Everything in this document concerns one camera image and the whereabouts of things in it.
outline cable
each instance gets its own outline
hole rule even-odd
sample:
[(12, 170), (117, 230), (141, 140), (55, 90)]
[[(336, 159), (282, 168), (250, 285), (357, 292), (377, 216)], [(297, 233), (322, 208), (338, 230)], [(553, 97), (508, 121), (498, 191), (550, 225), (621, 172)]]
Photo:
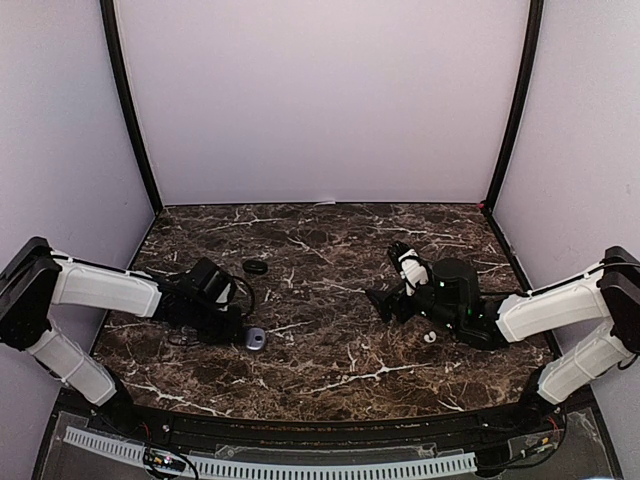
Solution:
[[(128, 438), (129, 440), (133, 440), (133, 441), (140, 441), (136, 438), (133, 438), (131, 435), (128, 435), (126, 433), (124, 433), (122, 430), (120, 430), (119, 428), (117, 428), (113, 423), (111, 423), (110, 420), (108, 420), (104, 415), (100, 415), (100, 419), (109, 427), (112, 428), (113, 430), (115, 430), (119, 435)], [(196, 468), (196, 466), (193, 464), (193, 462), (191, 460), (189, 460), (189, 458), (187, 458), (185, 455), (183, 455), (180, 452), (176, 452), (175, 450), (172, 450), (170, 447), (166, 446), (166, 445), (159, 445), (157, 443), (154, 443), (151, 441), (151, 431), (149, 430), (149, 426), (145, 423), (145, 422), (141, 422), (141, 425), (144, 427), (145, 432), (147, 434), (147, 439), (148, 440), (142, 440), (142, 443), (145, 445), (145, 449), (149, 449), (149, 448), (156, 448), (158, 450), (163, 450), (165, 452), (169, 452), (172, 453), (173, 455), (175, 455), (176, 457), (178, 457), (180, 460), (183, 460), (187, 465), (189, 465), (189, 468), (191, 469), (191, 471), (193, 472), (193, 478), (195, 480), (200, 480), (200, 473), (198, 472), (198, 469)]]
[[(194, 333), (189, 332), (188, 329), (191, 329), (193, 332), (195, 332), (195, 338)], [(195, 347), (196, 345), (200, 345), (200, 340), (198, 340), (197, 332), (198, 331), (196, 329), (183, 325), (180, 328), (179, 333), (174, 332), (170, 333), (167, 336), (167, 343), (174, 347)]]
[(109, 265), (102, 265), (100, 263), (89, 262), (87, 260), (81, 260), (79, 258), (68, 257), (64, 255), (51, 255), (51, 258), (56, 260), (64, 260), (67, 262), (71, 261), (72, 263), (78, 263), (80, 265), (88, 265), (90, 267), (101, 268), (104, 270), (109, 270), (111, 272), (126, 274), (126, 275), (129, 275), (130, 277), (140, 278), (148, 282), (155, 282), (158, 285), (161, 285), (167, 292), (185, 296), (190, 300), (200, 303), (201, 305), (209, 309), (220, 309), (229, 305), (229, 302), (208, 302), (207, 300), (203, 299), (197, 294), (194, 294), (189, 291), (181, 290), (176, 286), (175, 283), (159, 275), (155, 275), (151, 273), (142, 274), (142, 273), (134, 272), (131, 270), (123, 270), (121, 268), (111, 267)]
[(247, 282), (244, 278), (236, 277), (233, 275), (231, 276), (231, 278), (242, 283), (245, 287), (247, 287), (247, 290), (249, 291), (249, 299), (251, 300), (251, 304), (249, 305), (249, 310), (247, 310), (247, 313), (243, 314), (243, 317), (247, 318), (251, 316), (256, 309), (256, 292), (253, 290), (253, 287), (249, 285), (249, 282)]
[(618, 362), (618, 370), (626, 370), (627, 368), (629, 368), (631, 365), (633, 365), (634, 363), (636, 363), (636, 360), (638, 359), (638, 354), (636, 353), (633, 358), (629, 361), (629, 363), (626, 363), (624, 365), (622, 365), (622, 361)]
[(592, 268), (591, 270), (589, 270), (587, 273), (581, 273), (580, 275), (576, 275), (574, 277), (571, 277), (571, 278), (568, 278), (566, 280), (563, 280), (562, 282), (555, 283), (553, 285), (549, 285), (548, 287), (544, 287), (544, 288), (541, 288), (539, 290), (533, 290), (532, 292), (529, 292), (529, 293), (523, 293), (522, 296), (525, 296), (525, 297), (528, 297), (528, 296), (536, 297), (538, 295), (542, 295), (543, 293), (550, 292), (551, 290), (555, 290), (556, 288), (564, 287), (565, 285), (569, 285), (570, 283), (573, 283), (575, 281), (582, 280), (583, 278), (585, 278), (586, 275), (593, 275), (594, 273), (597, 273), (600, 270), (604, 270), (605, 268), (610, 268), (610, 267), (634, 267), (634, 268), (640, 268), (640, 263), (634, 263), (634, 262), (601, 263), (597, 267)]
[(508, 297), (510, 295), (520, 295), (522, 292), (480, 292), (481, 297)]
[[(558, 424), (555, 422), (555, 420), (553, 420), (552, 417), (549, 417), (547, 419), (549, 421), (549, 423), (551, 423), (551, 425), (553, 426), (553, 432), (554, 435), (559, 435), (560, 431), (558, 429)], [(563, 425), (564, 425), (564, 431), (562, 433), (562, 436), (559, 438), (557, 445), (553, 448), (553, 450), (551, 450), (551, 453), (549, 453), (548, 455), (546, 455), (544, 458), (538, 460), (537, 462), (534, 463), (529, 463), (526, 465), (513, 465), (514, 463), (520, 461), (520, 460), (524, 460), (525, 458), (530, 457), (532, 452), (535, 452), (536, 450), (540, 449), (540, 448), (544, 448), (546, 445), (548, 445), (548, 441), (549, 438), (548, 437), (544, 437), (540, 440), (538, 440), (534, 445), (527, 447), (526, 449), (522, 450), (520, 452), (520, 454), (516, 457), (510, 458), (509, 460), (502, 462), (502, 463), (498, 463), (496, 465), (478, 465), (478, 470), (524, 470), (526, 468), (533, 468), (533, 467), (537, 467), (538, 465), (542, 465), (543, 463), (545, 463), (546, 461), (548, 461), (551, 457), (553, 457), (555, 455), (555, 453), (560, 449), (560, 447), (562, 446), (562, 444), (564, 443), (565, 438), (567, 438), (567, 415), (566, 413), (563, 413)]]
[(483, 432), (497, 432), (497, 433), (510, 433), (518, 430), (518, 427), (496, 427), (493, 425), (478, 425), (477, 427), (473, 427), (474, 430), (481, 430)]

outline dark brown marble surface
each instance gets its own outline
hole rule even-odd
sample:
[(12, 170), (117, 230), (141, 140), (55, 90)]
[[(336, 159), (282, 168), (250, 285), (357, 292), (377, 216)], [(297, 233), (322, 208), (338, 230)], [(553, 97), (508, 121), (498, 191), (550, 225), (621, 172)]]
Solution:
[[(362, 289), (398, 281), (385, 253), (394, 240), (429, 261), (470, 261), (484, 291), (517, 288), (470, 205), (171, 207), (135, 268), (168, 274), (207, 256), (247, 277), (258, 298), (250, 323), (267, 330), (266, 350), (176, 347), (167, 342), (166, 325), (117, 313), (107, 319), (95, 356), (138, 404), (204, 415), (372, 420), (515, 401), (529, 373), (551, 359), (544, 339), (481, 352), (424, 319), (383, 324)], [(244, 274), (248, 258), (268, 262), (269, 273)], [(424, 340), (430, 331), (437, 334), (431, 344)]]

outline black cable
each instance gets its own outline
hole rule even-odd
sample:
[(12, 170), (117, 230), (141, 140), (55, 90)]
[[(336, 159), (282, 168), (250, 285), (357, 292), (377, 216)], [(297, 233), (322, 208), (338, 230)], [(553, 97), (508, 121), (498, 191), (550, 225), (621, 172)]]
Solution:
[(249, 305), (249, 310), (247, 310), (247, 313), (243, 314), (243, 317), (247, 318), (251, 316), (256, 309), (256, 292), (253, 290), (253, 287), (249, 285), (249, 282), (247, 282), (244, 278), (236, 276), (231, 276), (231, 278), (242, 283), (245, 287), (247, 287), (247, 290), (249, 291), (249, 299), (251, 303)]
[(562, 432), (562, 437), (560, 437), (560, 441), (558, 442), (558, 445), (556, 445), (556, 447), (553, 450), (551, 450), (550, 454), (548, 454), (546, 457), (544, 457), (541, 460), (538, 460), (535, 463), (530, 463), (528, 465), (513, 465), (511, 467), (507, 467), (506, 470), (524, 470), (526, 468), (537, 467), (537, 466), (542, 465), (543, 463), (549, 461), (549, 459), (551, 457), (553, 457), (558, 450), (560, 450), (560, 447), (564, 443), (564, 440), (567, 438), (567, 424), (568, 424), (567, 415), (565, 413), (564, 414), (564, 432)]
[(124, 433), (122, 430), (120, 430), (119, 428), (117, 428), (113, 423), (111, 423), (110, 420), (108, 420), (104, 415), (100, 415), (100, 419), (109, 427), (112, 428), (113, 430), (115, 430), (119, 435), (128, 438), (129, 440), (133, 440), (134, 442), (142, 442), (145, 445), (145, 449), (149, 449), (149, 448), (156, 448), (158, 450), (163, 450), (165, 452), (169, 452), (174, 454), (176, 457), (180, 458), (181, 460), (184, 460), (184, 462), (189, 465), (189, 468), (193, 471), (193, 477), (195, 480), (200, 480), (200, 473), (198, 472), (198, 469), (196, 468), (196, 466), (193, 464), (193, 462), (191, 460), (189, 460), (185, 455), (183, 455), (180, 452), (176, 452), (175, 450), (172, 450), (170, 447), (166, 446), (166, 445), (159, 445), (157, 443), (152, 442), (150, 439), (149, 440), (138, 440), (137, 438), (133, 438), (131, 435)]
[(481, 430), (483, 432), (496, 432), (496, 433), (510, 433), (518, 430), (518, 427), (496, 427), (493, 425), (482, 426), (478, 425), (477, 427), (473, 427), (474, 430)]
[[(151, 448), (145, 446), (145, 453), (149, 454), (149, 452), (151, 451)], [(160, 471), (158, 471), (158, 469), (155, 467), (155, 465), (153, 463), (149, 463), (149, 465), (143, 464), (145, 467), (149, 468), (151, 470), (151, 472), (149, 472), (149, 470), (147, 470), (147, 468), (144, 469), (144, 471), (147, 473), (147, 475), (149, 475), (152, 478), (155, 478), (157, 480), (173, 480), (174, 478), (177, 478), (178, 475), (172, 475), (172, 474), (164, 474)]]
[(509, 460), (502, 462), (502, 463), (498, 463), (496, 465), (478, 465), (478, 470), (524, 470), (526, 468), (533, 468), (533, 467), (537, 467), (538, 465), (542, 465), (543, 463), (547, 462), (551, 457), (553, 457), (556, 452), (558, 450), (560, 450), (560, 447), (562, 446), (562, 444), (564, 443), (565, 438), (567, 438), (567, 415), (566, 413), (563, 413), (563, 426), (564, 426), (564, 431), (562, 433), (562, 436), (560, 437), (560, 441), (558, 442), (558, 444), (554, 447), (553, 450), (551, 450), (551, 453), (549, 453), (548, 455), (546, 455), (544, 458), (540, 459), (537, 462), (534, 463), (529, 463), (526, 465), (513, 465), (514, 463), (520, 461), (520, 460), (524, 460), (525, 458), (527, 458), (528, 454), (535, 451), (536, 449), (540, 448), (540, 445), (533, 445), (531, 447), (526, 448), (523, 452), (521, 452), (518, 456), (510, 458)]
[(151, 277), (147, 277), (146, 275), (141, 275), (136, 272), (129, 272), (129, 275), (136, 278), (141, 278), (143, 280), (156, 282), (158, 285), (161, 285), (162, 288), (169, 292), (177, 295), (182, 295), (187, 297), (189, 300), (193, 300), (196, 303), (203, 305), (208, 309), (219, 310), (220, 308), (224, 308), (229, 305), (229, 301), (227, 302), (209, 302), (204, 298), (200, 297), (197, 293), (190, 292), (188, 290), (183, 290), (179, 288), (175, 283), (166, 280), (158, 275), (152, 275)]
[(569, 285), (570, 283), (573, 283), (575, 281), (581, 280), (581, 279), (583, 279), (585, 277), (585, 275), (593, 275), (594, 273), (597, 273), (600, 270), (604, 270), (605, 268), (610, 268), (610, 267), (634, 267), (634, 268), (640, 268), (640, 263), (633, 263), (633, 262), (601, 263), (597, 267), (592, 268), (591, 270), (589, 270), (586, 274), (585, 273), (581, 273), (580, 275), (576, 275), (574, 277), (571, 277), (571, 278), (568, 278), (566, 280), (563, 280), (562, 282), (555, 283), (553, 285), (549, 285), (548, 287), (544, 287), (544, 288), (541, 288), (539, 290), (533, 290), (530, 293), (523, 293), (522, 296), (536, 297), (538, 295), (542, 295), (543, 293), (550, 292), (551, 290), (555, 290), (556, 288), (564, 287), (565, 285)]
[(633, 358), (631, 359), (631, 361), (629, 363), (625, 363), (624, 365), (622, 365), (622, 362), (618, 362), (618, 370), (626, 370), (627, 368), (629, 368), (631, 365), (633, 365), (634, 363), (636, 363), (636, 360), (638, 359), (638, 354), (636, 353)]
[(520, 295), (522, 292), (480, 292), (481, 297), (509, 297), (511, 295)]
[[(191, 332), (186, 332), (185, 333), (185, 328), (191, 328), (192, 330), (194, 330), (196, 332), (196, 338), (192, 339), (191, 341), (189, 341), (189, 334)], [(167, 343), (169, 345), (172, 345), (174, 347), (195, 347), (197, 345), (200, 345), (200, 340), (198, 340), (197, 338), (197, 330), (192, 328), (192, 327), (188, 327), (186, 325), (183, 325), (180, 328), (180, 333), (170, 333), (167, 336)]]

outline white backdrop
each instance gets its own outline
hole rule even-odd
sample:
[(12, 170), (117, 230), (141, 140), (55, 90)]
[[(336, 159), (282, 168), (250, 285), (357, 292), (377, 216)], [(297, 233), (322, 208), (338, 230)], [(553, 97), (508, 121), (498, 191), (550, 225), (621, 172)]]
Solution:
[[(153, 212), (120, 110), (99, 2), (0, 1), (0, 271), (32, 236), (127, 266)], [(104, 312), (51, 315), (89, 348)], [(31, 478), (60, 382), (0, 344), (0, 478)]]
[(484, 198), (528, 1), (116, 3), (165, 203)]
[[(640, 258), (640, 3), (545, 2), (496, 216), (534, 287), (622, 245)], [(564, 350), (593, 325), (557, 332)], [(594, 382), (625, 478), (640, 478), (640, 367)]]

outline white robot arm segment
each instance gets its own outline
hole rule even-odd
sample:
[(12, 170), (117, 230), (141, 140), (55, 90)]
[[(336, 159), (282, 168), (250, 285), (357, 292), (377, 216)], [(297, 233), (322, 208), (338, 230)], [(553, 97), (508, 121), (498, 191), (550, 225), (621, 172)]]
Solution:
[(607, 304), (597, 286), (603, 270), (581, 280), (550, 288), (541, 295), (511, 295), (502, 302), (496, 324), (509, 342), (519, 342), (536, 333), (572, 323), (610, 318)]
[(538, 394), (552, 405), (634, 356), (611, 335), (613, 321), (602, 322), (587, 337), (557, 360), (547, 364), (538, 380)]
[(72, 303), (153, 316), (162, 293), (158, 284), (144, 273), (131, 276), (128, 271), (115, 271), (75, 262), (54, 252), (54, 261), (62, 267), (51, 303)]
[(116, 393), (116, 384), (109, 372), (62, 334), (54, 322), (51, 330), (46, 330), (26, 351), (58, 375), (62, 383), (71, 385), (97, 407)]

